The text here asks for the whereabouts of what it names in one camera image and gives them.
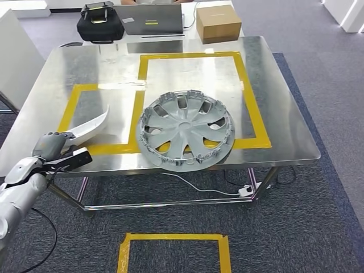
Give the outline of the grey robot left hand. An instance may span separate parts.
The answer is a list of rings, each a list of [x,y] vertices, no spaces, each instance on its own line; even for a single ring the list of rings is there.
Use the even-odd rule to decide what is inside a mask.
[[[32,156],[41,158],[45,161],[51,161],[60,156],[60,152],[66,140],[74,139],[76,136],[72,132],[49,132],[41,136],[35,145]]]

